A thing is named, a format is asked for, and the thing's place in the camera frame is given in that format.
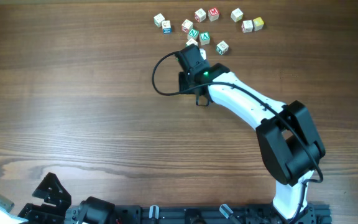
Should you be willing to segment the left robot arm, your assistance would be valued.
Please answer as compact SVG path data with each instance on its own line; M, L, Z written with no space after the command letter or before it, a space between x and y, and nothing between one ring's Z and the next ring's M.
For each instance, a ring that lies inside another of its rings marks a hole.
M49 172L32 193L42 199L41 205L27 203L18 217L27 223L116 223L115 204L88 197L79 206L71 206L71 195L60 183L58 177Z

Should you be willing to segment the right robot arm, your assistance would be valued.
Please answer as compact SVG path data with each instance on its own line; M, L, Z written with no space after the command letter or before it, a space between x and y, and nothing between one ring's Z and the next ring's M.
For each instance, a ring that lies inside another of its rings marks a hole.
M307 107L299 101L288 105L264 96L224 65L210 65L195 45L174 55L183 69L181 94L205 96L255 130L264 166L276 180L273 206L289 223L298 221L313 173L318 173L317 182L323 181L319 161L326 154Z

